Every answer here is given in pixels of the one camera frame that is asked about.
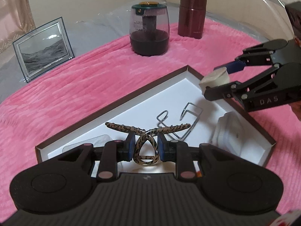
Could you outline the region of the person's right hand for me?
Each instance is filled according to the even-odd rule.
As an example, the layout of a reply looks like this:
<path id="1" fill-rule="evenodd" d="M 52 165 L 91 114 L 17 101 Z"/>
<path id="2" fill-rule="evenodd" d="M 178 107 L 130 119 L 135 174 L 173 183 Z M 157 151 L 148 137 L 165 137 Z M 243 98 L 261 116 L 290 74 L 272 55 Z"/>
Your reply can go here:
<path id="1" fill-rule="evenodd" d="M 301 101 L 291 103 L 290 107 L 298 120 L 301 120 Z"/>

